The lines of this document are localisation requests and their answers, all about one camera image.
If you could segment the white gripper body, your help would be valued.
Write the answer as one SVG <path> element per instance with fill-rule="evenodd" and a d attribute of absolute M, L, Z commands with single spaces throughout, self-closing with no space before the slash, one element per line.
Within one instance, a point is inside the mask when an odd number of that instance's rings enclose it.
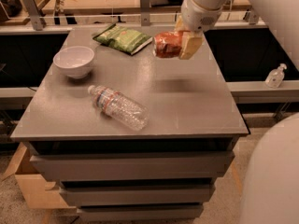
<path fill-rule="evenodd" d="M 181 5 L 181 18 L 186 30 L 205 32 L 210 30 L 218 20 L 221 8 L 207 9 L 198 5 L 195 0 L 184 0 Z"/>

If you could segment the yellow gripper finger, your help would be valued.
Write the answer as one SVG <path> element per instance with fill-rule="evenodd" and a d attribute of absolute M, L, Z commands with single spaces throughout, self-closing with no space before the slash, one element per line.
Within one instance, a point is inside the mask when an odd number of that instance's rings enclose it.
<path fill-rule="evenodd" d="M 182 36 L 179 58 L 189 60 L 203 43 L 203 34 L 196 32 L 184 32 Z"/>
<path fill-rule="evenodd" d="M 181 18 L 181 16 L 178 16 L 174 30 L 176 32 L 183 32 L 185 30 L 183 19 Z"/>

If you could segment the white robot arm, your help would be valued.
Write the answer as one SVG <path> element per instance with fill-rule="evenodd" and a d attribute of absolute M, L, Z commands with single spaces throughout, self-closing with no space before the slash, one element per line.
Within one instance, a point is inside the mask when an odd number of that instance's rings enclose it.
<path fill-rule="evenodd" d="M 226 0 L 184 0 L 177 29 L 204 32 L 203 18 L 218 17 Z M 299 0 L 249 0 L 293 64 L 299 64 Z M 288 102 L 269 107 L 277 123 L 253 150 L 238 224 L 299 224 L 299 113 L 280 115 Z"/>

